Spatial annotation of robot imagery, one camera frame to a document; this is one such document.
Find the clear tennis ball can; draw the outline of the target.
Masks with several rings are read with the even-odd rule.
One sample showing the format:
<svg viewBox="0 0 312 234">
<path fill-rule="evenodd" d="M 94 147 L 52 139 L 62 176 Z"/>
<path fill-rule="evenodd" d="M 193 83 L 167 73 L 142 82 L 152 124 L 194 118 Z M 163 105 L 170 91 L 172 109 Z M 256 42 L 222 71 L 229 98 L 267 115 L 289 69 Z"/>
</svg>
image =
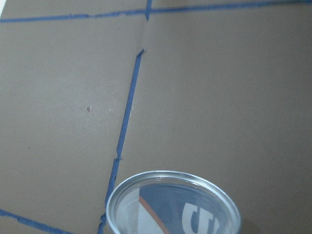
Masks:
<svg viewBox="0 0 312 234">
<path fill-rule="evenodd" d="M 239 234 L 242 219 L 213 183 L 177 171 L 147 171 L 120 183 L 106 207 L 113 234 Z"/>
</svg>

